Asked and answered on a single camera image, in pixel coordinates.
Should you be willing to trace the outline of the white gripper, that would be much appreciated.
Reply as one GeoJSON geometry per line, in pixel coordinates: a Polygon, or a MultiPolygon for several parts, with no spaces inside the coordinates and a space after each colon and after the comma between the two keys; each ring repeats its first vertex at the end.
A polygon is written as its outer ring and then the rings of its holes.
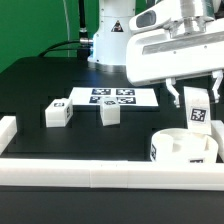
{"type": "Polygon", "coordinates": [[[219,87],[224,70],[224,18],[206,24],[206,32],[173,39],[168,30],[158,29],[134,35],[126,51],[126,73],[136,86],[166,80],[167,90],[180,107],[176,79],[212,72],[214,101],[219,102],[219,87]]]}

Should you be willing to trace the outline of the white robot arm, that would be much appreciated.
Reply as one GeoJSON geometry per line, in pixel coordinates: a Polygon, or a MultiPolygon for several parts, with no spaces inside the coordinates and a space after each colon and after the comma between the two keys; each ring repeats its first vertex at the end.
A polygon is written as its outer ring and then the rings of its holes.
{"type": "Polygon", "coordinates": [[[136,0],[99,0],[99,28],[89,66],[125,72],[135,86],[164,82],[175,97],[178,80],[211,75],[215,100],[224,78],[221,0],[155,0],[135,12],[136,0]]]}

